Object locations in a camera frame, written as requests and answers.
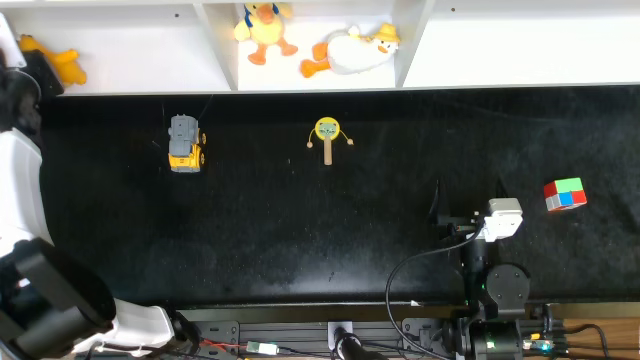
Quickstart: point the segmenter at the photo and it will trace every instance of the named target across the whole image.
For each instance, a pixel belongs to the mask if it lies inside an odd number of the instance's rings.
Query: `black table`
[[[391,269],[441,247],[437,179],[459,215],[501,180],[524,223],[499,241],[532,301],[640,298],[639,87],[60,98],[43,104],[41,187],[56,245],[114,296],[180,305],[380,301]],[[204,172],[168,169],[169,119],[200,117]],[[333,116],[355,141],[305,146]],[[589,203],[550,214],[543,186]],[[407,266],[398,300],[460,303],[456,253]]]

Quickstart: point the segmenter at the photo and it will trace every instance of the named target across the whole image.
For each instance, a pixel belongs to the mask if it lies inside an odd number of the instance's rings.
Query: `toy construction vehicle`
[[[169,165],[175,172],[200,172],[204,165],[201,145],[207,143],[207,135],[200,133],[198,120],[187,115],[171,118],[169,128]]]

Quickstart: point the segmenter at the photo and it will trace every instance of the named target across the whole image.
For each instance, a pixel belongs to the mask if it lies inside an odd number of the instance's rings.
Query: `metal bracket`
[[[438,354],[447,354],[447,351],[442,346],[442,334],[438,332],[442,329],[441,319],[429,319],[429,318],[407,318],[402,321],[402,331],[414,342],[417,342],[425,349],[429,349]],[[410,344],[407,344],[405,340],[402,340],[402,348],[407,350],[412,349]],[[423,355],[418,354],[404,354],[407,358],[421,358]]]
[[[240,324],[237,321],[195,321],[200,336],[215,342],[237,344],[240,339]],[[217,347],[203,345],[199,353],[203,356],[212,357],[217,360],[236,360],[238,358],[237,348],[224,348],[223,351]]]
[[[343,328],[346,332],[353,334],[353,322],[329,321],[327,323],[327,343],[331,351],[336,347],[336,330],[339,328]]]

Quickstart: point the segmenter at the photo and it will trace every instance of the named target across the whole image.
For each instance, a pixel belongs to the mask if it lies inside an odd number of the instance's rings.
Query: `wooden handle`
[[[331,158],[331,136],[324,137],[324,164],[331,165],[333,159]]]

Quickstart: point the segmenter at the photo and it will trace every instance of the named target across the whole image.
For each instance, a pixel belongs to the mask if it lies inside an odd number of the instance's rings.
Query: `white plush duck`
[[[352,26],[349,31],[337,31],[327,42],[316,44],[313,47],[315,61],[302,61],[300,72],[310,78],[328,69],[341,75],[371,70],[391,59],[399,43],[396,28],[391,24],[383,24],[372,37],[361,36],[358,27]]]

